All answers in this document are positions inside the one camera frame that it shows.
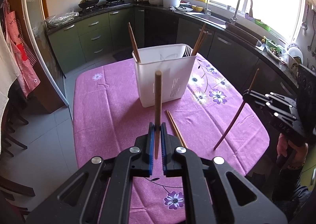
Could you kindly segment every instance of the purple tablecloth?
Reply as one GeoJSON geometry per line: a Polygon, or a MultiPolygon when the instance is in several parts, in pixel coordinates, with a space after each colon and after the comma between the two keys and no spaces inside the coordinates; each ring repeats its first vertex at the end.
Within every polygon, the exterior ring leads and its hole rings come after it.
{"type": "MultiPolygon", "coordinates": [[[[241,102],[237,90],[198,54],[183,97],[162,104],[162,122],[172,133],[164,112],[170,110],[191,150],[207,159],[222,156],[246,175],[269,145],[268,133],[249,105],[213,151],[241,102]]],[[[108,159],[133,146],[136,137],[148,132],[149,122],[154,122],[154,107],[143,108],[140,103],[133,59],[86,71],[77,78],[74,139],[79,167],[93,156],[108,159]]],[[[164,177],[160,150],[153,175],[134,179],[129,223],[181,222],[184,204],[181,178],[164,177]]]]}

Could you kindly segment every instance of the person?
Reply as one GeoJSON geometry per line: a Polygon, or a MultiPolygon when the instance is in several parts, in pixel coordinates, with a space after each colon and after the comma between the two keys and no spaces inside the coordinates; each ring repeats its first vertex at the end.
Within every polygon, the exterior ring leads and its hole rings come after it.
{"type": "Polygon", "coordinates": [[[295,157],[289,166],[280,171],[272,193],[273,203],[286,215],[288,222],[299,212],[312,191],[301,186],[301,172],[305,163],[308,145],[298,147],[287,141],[285,135],[280,134],[277,145],[278,156],[287,156],[286,149],[290,146],[296,150],[295,157]]]}

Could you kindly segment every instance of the small faucet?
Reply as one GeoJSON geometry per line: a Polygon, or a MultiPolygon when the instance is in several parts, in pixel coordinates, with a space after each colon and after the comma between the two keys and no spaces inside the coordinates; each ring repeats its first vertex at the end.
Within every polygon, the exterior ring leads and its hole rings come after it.
{"type": "Polygon", "coordinates": [[[208,3],[209,3],[209,0],[206,1],[206,7],[205,7],[205,10],[204,10],[204,14],[205,14],[205,15],[207,15],[207,10],[208,10],[207,4],[208,4],[208,3]]]}
{"type": "MultiPolygon", "coordinates": [[[[229,22],[230,22],[231,24],[233,24],[233,25],[235,25],[235,22],[236,22],[236,20],[238,19],[238,18],[237,18],[237,12],[238,12],[239,4],[240,4],[240,0],[238,0],[238,2],[237,2],[237,7],[236,7],[235,14],[234,14],[233,18],[230,18],[230,19],[229,19],[229,22]]],[[[252,16],[252,0],[250,0],[249,17],[252,17],[252,18],[253,18],[253,16],[252,16]]]]}

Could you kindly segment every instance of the yellow bowl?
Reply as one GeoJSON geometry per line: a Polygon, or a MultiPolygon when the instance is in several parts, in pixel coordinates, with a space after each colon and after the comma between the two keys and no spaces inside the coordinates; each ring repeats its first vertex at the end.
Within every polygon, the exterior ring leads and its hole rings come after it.
{"type": "Polygon", "coordinates": [[[192,9],[199,13],[203,11],[203,7],[196,6],[196,5],[192,5],[192,9]]]}

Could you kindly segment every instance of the gas stove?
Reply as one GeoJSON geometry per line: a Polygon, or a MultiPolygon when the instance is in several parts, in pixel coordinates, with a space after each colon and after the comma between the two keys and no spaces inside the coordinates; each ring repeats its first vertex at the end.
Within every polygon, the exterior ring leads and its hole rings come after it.
{"type": "Polygon", "coordinates": [[[123,1],[117,1],[117,2],[112,2],[112,3],[106,3],[102,5],[95,5],[91,6],[89,8],[83,9],[82,11],[79,12],[80,16],[87,15],[90,13],[94,13],[103,9],[111,8],[111,7],[117,7],[117,6],[123,6],[123,5],[130,5],[130,3],[124,3],[123,1]]]}

